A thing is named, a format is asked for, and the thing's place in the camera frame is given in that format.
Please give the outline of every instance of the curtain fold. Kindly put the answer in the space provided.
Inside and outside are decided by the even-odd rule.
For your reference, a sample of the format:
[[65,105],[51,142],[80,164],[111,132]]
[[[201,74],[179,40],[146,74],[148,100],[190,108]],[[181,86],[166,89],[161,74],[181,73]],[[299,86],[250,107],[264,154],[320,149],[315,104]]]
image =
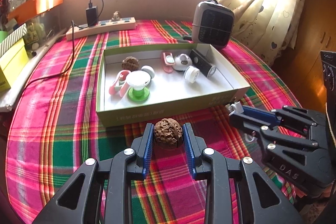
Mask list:
[[295,47],[305,0],[219,0],[235,13],[232,36],[272,65],[286,47]]

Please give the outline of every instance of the striped box lid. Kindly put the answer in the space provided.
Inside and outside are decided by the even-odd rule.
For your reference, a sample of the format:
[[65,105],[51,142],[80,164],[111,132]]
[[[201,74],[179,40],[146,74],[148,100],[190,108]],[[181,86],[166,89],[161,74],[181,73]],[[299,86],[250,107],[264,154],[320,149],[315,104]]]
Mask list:
[[9,36],[7,36],[3,42],[0,43],[0,58],[12,47],[19,39],[23,38],[23,36],[27,33],[26,24],[18,27],[14,32],[12,32]]

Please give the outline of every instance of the pink clip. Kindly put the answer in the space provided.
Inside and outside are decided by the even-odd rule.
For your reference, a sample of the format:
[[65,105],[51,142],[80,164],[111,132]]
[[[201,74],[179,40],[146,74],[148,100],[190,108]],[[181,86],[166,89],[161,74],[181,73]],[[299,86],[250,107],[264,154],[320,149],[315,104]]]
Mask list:
[[[117,93],[116,90],[116,85],[119,83],[119,80],[125,81],[126,80],[126,76],[128,74],[130,74],[131,71],[130,70],[122,70],[118,73],[117,78],[114,80],[113,84],[110,86],[109,88],[109,93],[110,95],[114,95]],[[127,90],[129,88],[129,85],[125,82],[120,89],[120,97],[124,97],[124,95],[126,94]]]
[[172,73],[173,72],[172,65],[175,65],[175,62],[174,63],[168,63],[167,62],[167,56],[171,56],[174,60],[174,57],[173,57],[171,52],[163,52],[161,54],[162,68],[166,73]]

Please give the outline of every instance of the power strip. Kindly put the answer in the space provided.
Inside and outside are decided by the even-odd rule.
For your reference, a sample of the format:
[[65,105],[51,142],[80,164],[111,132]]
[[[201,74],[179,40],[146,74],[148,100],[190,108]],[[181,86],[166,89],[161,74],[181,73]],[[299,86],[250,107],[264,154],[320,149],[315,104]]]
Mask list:
[[[78,27],[74,28],[74,38],[87,37],[89,35],[105,33],[105,32],[114,32],[114,31],[125,31],[135,29],[135,18],[122,18],[119,21],[104,20],[99,21],[97,25],[80,29]],[[67,40],[72,40],[72,27],[66,33]]]

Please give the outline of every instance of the orange shelf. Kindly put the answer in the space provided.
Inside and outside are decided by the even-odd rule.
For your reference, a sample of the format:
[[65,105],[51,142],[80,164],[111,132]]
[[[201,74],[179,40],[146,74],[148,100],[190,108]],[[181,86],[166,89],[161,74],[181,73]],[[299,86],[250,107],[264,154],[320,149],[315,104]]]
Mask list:
[[63,3],[63,0],[27,0],[7,16],[8,21],[15,18],[19,25],[29,19]]

